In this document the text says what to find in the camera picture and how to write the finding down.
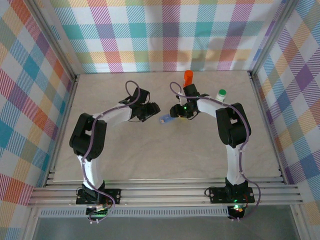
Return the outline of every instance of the blue object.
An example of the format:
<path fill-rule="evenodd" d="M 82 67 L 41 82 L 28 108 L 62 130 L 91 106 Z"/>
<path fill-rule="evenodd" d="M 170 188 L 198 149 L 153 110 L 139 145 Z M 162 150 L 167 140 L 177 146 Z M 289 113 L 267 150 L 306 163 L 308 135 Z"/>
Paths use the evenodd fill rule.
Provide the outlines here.
<path fill-rule="evenodd" d="M 161 124 L 166 124 L 166 123 L 172 121 L 173 119 L 175 119 L 175 118 L 170 117 L 170 114 L 166 114 L 166 115 L 159 117 L 159 121 Z"/>

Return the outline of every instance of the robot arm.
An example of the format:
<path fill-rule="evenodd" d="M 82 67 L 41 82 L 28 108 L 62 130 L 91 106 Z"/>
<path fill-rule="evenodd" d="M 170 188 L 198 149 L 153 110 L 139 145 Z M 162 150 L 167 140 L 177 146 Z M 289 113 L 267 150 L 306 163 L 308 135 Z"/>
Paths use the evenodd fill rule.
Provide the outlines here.
<path fill-rule="evenodd" d="M 106 132 L 111 127 L 134 117 L 144 122 L 151 116 L 159 113 L 160 108 L 155 102 L 148 101 L 145 103 L 147 97 L 149 97 L 150 100 L 150 93 L 148 91 L 140 88 L 139 95 L 139 90 L 136 88 L 133 96 L 129 96 L 120 101 L 113 107 L 114 110 L 106 111 L 105 114 L 96 113 L 89 115 L 83 113 L 80 115 L 71 135 L 69 145 L 77 155 L 84 173 L 81 191 L 85 194 L 84 198 L 90 198 L 93 203 L 103 203 L 105 201 L 105 199 L 102 199 L 104 196 L 99 194 L 95 189 L 102 192 L 105 190 L 105 183 L 100 174 L 99 156 L 105 145 Z M 97 121 L 93 130 L 93 122 L 95 119 L 97 119 Z M 83 159 L 83 156 L 90 146 L 91 135 L 89 132 L 91 132 L 91 134 L 92 132 L 94 133 L 94 138 L 88 156 Z"/>
<path fill-rule="evenodd" d="M 170 110 L 170 116 L 173 118 L 192 118 L 194 113 L 207 113 L 217 119 L 217 127 L 219 137 L 226 146 L 228 171 L 225 178 L 225 187 L 219 189 L 213 188 L 213 196 L 210 197 L 211 203 L 243 203 L 254 202 L 252 188 L 248 187 L 248 182 L 243 178 L 239 167 L 239 153 L 241 145 L 246 141 L 247 133 L 245 125 L 242 122 L 240 116 L 235 113 L 230 107 L 221 105 L 217 102 L 203 99 L 201 97 L 207 97 L 214 99 L 207 94 L 200 94 L 194 84 L 190 84 L 183 88 L 184 95 L 186 97 L 200 97 L 200 98 L 188 98 L 185 104 L 176 104 Z M 245 111 L 240 103 L 232 104 L 241 115 L 244 117 L 248 128 L 249 135 L 251 134 L 251 128 L 248 123 Z M 244 194 L 251 196 L 244 200 Z"/>

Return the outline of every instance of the orange object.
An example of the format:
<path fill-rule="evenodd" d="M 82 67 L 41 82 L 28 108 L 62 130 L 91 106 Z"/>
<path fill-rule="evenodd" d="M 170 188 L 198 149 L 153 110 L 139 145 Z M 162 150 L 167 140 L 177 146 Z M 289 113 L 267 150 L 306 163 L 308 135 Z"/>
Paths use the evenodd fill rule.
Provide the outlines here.
<path fill-rule="evenodd" d="M 191 70 L 187 70 L 184 72 L 184 84 L 183 87 L 186 87 L 192 84 L 192 78 L 194 77 L 194 72 Z"/>

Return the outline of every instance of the white marble surface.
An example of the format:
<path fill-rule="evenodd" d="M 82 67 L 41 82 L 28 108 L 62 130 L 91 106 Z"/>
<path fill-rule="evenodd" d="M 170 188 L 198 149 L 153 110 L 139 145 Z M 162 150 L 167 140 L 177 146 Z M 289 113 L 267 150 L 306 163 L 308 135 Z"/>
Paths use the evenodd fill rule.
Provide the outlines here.
<path fill-rule="evenodd" d="M 159 117 L 178 103 L 171 81 L 183 83 L 183 72 L 81 75 L 68 119 L 54 175 L 55 181 L 81 181 L 81 166 L 69 147 L 80 114 L 100 113 L 127 97 L 125 82 L 136 81 L 150 91 L 161 112 L 145 122 L 123 122 L 106 134 L 100 169 L 105 180 L 222 178 L 227 175 L 227 151 L 216 119 L 200 113 L 194 120 L 177 118 L 160 124 Z M 197 90 L 216 96 L 227 91 L 225 102 L 243 105 L 252 129 L 244 162 L 249 177 L 278 177 L 278 163 L 267 135 L 246 71 L 195 72 Z"/>

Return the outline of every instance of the black mounting plate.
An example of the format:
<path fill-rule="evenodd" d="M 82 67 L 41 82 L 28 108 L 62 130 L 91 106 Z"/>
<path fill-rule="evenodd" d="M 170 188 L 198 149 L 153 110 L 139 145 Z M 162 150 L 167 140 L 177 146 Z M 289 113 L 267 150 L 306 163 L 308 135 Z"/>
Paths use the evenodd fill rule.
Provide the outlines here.
<path fill-rule="evenodd" d="M 235 197 L 233 199 L 227 197 L 226 189 L 224 187 L 210 187 L 209 197 L 211 204 L 251 204 L 255 202 L 255 196 L 252 187 L 248 187 L 244 194 L 239 195 L 238 197 Z"/>
<path fill-rule="evenodd" d="M 109 194 L 111 197 L 114 198 L 115 204 L 120 204 L 121 199 L 121 189 L 118 188 L 105 188 L 103 189 L 103 192 L 106 194 Z M 83 189 L 79 189 L 77 192 L 77 198 L 75 201 L 76 205 L 96 205 L 97 202 L 90 201 L 88 198 L 85 197 L 85 191 Z M 108 205 L 112 204 L 111 199 L 108 197 L 103 197 L 102 201 L 100 201 L 98 204 L 106 204 Z"/>

